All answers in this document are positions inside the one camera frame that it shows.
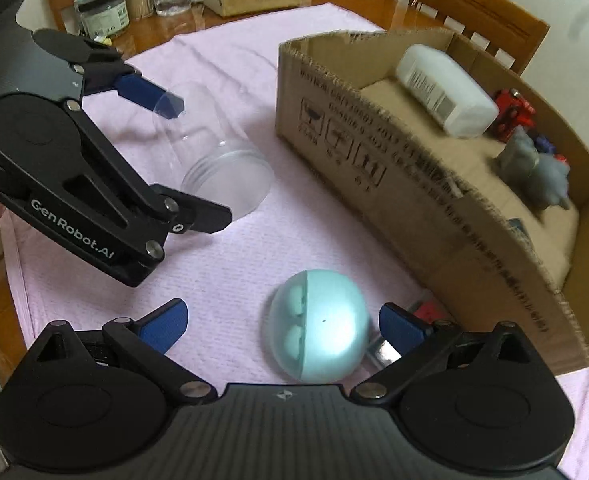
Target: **gray cat figurine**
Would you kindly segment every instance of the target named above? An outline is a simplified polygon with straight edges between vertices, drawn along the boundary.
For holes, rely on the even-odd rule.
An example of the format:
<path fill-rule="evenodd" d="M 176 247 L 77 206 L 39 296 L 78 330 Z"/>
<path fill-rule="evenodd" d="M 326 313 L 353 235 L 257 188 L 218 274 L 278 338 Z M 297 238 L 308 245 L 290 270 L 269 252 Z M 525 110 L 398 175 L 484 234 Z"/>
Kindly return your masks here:
<path fill-rule="evenodd" d="M 497 158 L 497 174 L 539 209 L 560 205 L 570 208 L 567 176 L 570 166 L 549 153 L 539 153 L 522 126 L 515 128 Z"/>

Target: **wrinkled cloth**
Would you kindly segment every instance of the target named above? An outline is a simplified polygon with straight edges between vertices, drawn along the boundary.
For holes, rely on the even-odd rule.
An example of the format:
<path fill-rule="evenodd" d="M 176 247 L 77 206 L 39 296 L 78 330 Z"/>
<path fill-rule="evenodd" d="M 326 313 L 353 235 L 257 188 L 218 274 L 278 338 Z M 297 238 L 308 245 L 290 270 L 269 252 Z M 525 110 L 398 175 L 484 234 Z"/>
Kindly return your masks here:
<path fill-rule="evenodd" d="M 53 319 L 94 330 L 114 317 L 136 319 L 182 298 L 190 325 L 168 356 L 221 393 L 230 382 L 287 381 L 270 355 L 264 327 L 275 290 L 301 270 L 350 276 L 373 320 L 386 301 L 407 305 L 420 296 L 403 263 L 274 133 L 278 45 L 338 29 L 378 30 L 328 4 L 177 36 L 129 60 L 166 88 L 186 81 L 208 86 L 266 156 L 276 182 L 256 211 L 221 233 L 169 235 L 164 262 L 138 288 L 118 283 L 6 214 L 1 225 L 8 279 L 27 344 Z M 114 92 L 86 98 L 83 108 L 147 182 L 180 184 L 176 155 L 156 134 L 151 112 Z M 370 371 L 357 370 L 346 385 Z M 589 370 L 560 380 L 577 412 L 561 467 L 570 478 L 589 480 Z"/>

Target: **clear plastic cup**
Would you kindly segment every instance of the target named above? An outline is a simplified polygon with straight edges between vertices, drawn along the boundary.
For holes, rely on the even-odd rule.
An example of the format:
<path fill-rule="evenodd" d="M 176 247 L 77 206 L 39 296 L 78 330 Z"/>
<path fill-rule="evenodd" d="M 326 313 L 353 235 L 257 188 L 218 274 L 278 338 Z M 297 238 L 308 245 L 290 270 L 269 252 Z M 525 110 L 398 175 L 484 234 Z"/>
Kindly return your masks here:
<path fill-rule="evenodd" d="M 181 191 L 228 206 L 233 220 L 254 211 L 274 182 L 266 158 L 206 86 L 189 83 L 169 92 L 183 98 L 184 110 L 172 95 L 164 95 L 155 108 L 155 126 L 177 155 L 184 173 Z M 180 112 L 176 119 L 163 117 L 168 107 Z"/>

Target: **open cardboard box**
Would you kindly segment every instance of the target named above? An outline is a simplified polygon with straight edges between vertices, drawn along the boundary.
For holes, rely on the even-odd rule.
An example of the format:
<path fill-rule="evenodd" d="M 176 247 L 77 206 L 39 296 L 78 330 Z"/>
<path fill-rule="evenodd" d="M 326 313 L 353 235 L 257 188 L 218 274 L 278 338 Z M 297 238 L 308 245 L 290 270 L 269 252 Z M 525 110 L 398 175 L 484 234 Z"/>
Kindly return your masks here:
<path fill-rule="evenodd" d="M 490 95 L 523 93 L 537 129 L 571 165 L 570 211 L 528 208 L 494 173 L 503 144 L 448 137 L 401 87 L 395 69 L 415 43 L 446 51 Z M 276 130 L 466 330 L 513 320 L 555 373 L 589 365 L 589 151 L 492 56 L 445 29 L 289 41 L 280 47 Z"/>

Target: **wooden table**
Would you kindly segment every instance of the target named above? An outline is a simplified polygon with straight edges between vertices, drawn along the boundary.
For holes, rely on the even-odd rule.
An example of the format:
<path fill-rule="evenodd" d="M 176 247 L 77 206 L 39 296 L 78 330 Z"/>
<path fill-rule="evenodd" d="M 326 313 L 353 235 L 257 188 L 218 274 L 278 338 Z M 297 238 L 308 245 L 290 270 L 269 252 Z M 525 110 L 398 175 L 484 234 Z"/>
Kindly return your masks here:
<path fill-rule="evenodd" d="M 332 3 L 363 16 L 386 30 L 394 28 L 443 27 L 440 22 L 407 7 L 399 7 L 396 0 L 304 0 L 303 6 Z M 246 18 L 221 18 L 202 4 L 195 4 L 182 14 L 168 18 L 151 16 L 131 22 L 129 28 L 114 40 L 124 59 L 165 43 L 177 34 L 186 34 L 215 27 L 226 22 Z M 10 287 L 0 266 L 0 380 L 4 384 L 26 352 L 26 345 L 18 325 Z"/>

